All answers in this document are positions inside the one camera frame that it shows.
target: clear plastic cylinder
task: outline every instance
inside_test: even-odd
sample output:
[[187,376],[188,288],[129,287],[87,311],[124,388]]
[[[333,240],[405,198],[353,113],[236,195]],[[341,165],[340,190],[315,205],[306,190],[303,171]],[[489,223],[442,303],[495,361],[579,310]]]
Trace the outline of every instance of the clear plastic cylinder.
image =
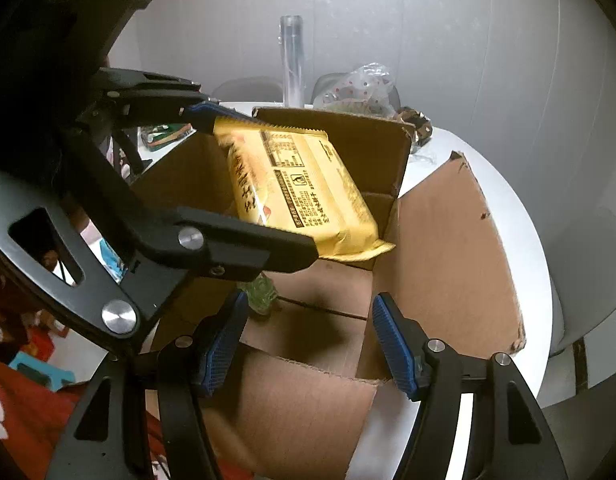
[[303,18],[282,16],[279,25],[283,65],[283,106],[303,108]]

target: round metal bolt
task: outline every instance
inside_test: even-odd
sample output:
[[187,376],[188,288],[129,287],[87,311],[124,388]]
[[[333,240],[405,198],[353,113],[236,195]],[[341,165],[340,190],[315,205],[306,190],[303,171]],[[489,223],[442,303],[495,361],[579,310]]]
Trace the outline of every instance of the round metal bolt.
[[186,226],[179,231],[179,243],[191,251],[199,250],[203,247],[203,234],[196,227]]
[[137,313],[130,303],[122,300],[106,303],[101,310],[101,317],[105,326],[115,334],[132,332],[137,324]]
[[216,267],[213,267],[212,269],[210,269],[210,274],[213,276],[223,276],[225,273],[226,273],[226,270],[220,265],[217,265]]
[[495,361],[501,366],[508,366],[510,364],[510,356],[508,354],[504,354],[504,352],[499,352],[495,354]]
[[443,352],[445,350],[445,343],[441,339],[431,339],[428,341],[428,348],[433,352]]
[[182,335],[175,340],[175,346],[177,348],[188,348],[192,344],[192,338],[188,335]]

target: white tabletop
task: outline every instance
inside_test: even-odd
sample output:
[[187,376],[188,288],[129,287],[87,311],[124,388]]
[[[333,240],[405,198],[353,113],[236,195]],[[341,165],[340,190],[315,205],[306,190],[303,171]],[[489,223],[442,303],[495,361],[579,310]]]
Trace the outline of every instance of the white tabletop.
[[[272,103],[222,103],[250,115],[254,106]],[[158,160],[172,145],[158,152],[141,153],[143,158]],[[544,250],[528,213],[513,189],[499,172],[475,149],[454,134],[433,128],[430,142],[411,155],[401,186],[408,192],[450,157],[451,151],[462,152],[477,178],[492,219],[508,258],[517,300],[526,330],[526,346],[513,357],[532,393],[539,392],[550,348],[552,333],[552,293]],[[376,394],[357,450],[346,478],[349,480],[390,480],[401,459],[414,424],[418,402],[410,402],[392,381]],[[466,462],[472,394],[461,396],[459,424],[447,479],[460,479]]]

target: open cardboard box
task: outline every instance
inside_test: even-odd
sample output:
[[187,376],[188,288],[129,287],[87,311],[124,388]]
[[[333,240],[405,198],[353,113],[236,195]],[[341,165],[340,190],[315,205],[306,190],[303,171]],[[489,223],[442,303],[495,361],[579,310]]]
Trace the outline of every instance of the open cardboard box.
[[[326,130],[385,240],[396,248],[356,266],[318,260],[269,273],[281,299],[252,314],[225,386],[202,404],[219,456],[275,480],[342,479],[378,385],[390,377],[371,298],[388,291],[429,336],[482,358],[515,352],[524,330],[498,232],[459,153],[401,198],[408,126],[292,108],[259,108],[270,124]],[[134,184],[151,206],[224,213],[228,168],[213,136],[181,143]],[[233,282],[195,279],[162,318],[153,349],[192,333]]]

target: yellow plastic wrapper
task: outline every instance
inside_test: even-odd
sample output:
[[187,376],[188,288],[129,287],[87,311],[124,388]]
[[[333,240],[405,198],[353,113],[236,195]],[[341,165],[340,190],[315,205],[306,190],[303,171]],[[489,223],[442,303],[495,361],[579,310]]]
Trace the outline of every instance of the yellow plastic wrapper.
[[391,250],[322,131],[217,118],[239,218],[314,238],[320,258],[360,262]]

